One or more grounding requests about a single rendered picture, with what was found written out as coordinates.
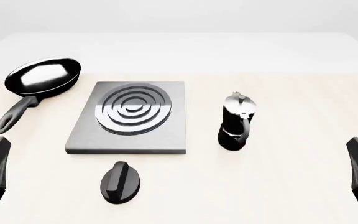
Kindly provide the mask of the black frying pan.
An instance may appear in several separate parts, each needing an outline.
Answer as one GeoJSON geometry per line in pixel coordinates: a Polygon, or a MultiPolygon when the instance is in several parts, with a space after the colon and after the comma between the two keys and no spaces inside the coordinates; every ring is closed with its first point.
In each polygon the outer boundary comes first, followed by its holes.
{"type": "Polygon", "coordinates": [[[13,70],[5,79],[7,90],[22,98],[0,119],[0,134],[8,132],[27,108],[68,91],[79,79],[81,65],[68,57],[43,58],[13,70]]]}

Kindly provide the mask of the round black stove knob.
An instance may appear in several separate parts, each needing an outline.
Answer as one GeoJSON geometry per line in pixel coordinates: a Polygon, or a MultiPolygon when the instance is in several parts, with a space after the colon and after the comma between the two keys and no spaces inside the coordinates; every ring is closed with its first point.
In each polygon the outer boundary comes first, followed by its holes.
{"type": "Polygon", "coordinates": [[[108,203],[120,205],[131,201],[140,190],[139,173],[127,162],[119,161],[105,173],[100,192],[108,203]]]}

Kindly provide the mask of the black moka pot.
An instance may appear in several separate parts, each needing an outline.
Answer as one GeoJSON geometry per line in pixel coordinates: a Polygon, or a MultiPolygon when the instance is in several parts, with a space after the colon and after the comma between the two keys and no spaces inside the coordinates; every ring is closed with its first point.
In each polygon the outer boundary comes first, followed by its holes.
{"type": "Polygon", "coordinates": [[[224,100],[223,121],[218,132],[221,147],[239,151],[245,146],[256,106],[253,100],[239,92],[233,92],[224,100]]]}

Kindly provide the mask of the flat grey stove plate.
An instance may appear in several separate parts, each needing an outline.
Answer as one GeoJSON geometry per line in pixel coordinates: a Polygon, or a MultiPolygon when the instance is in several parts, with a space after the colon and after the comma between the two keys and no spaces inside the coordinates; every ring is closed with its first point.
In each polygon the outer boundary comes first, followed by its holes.
{"type": "Polygon", "coordinates": [[[68,154],[185,154],[184,82],[96,82],[68,154]]]}

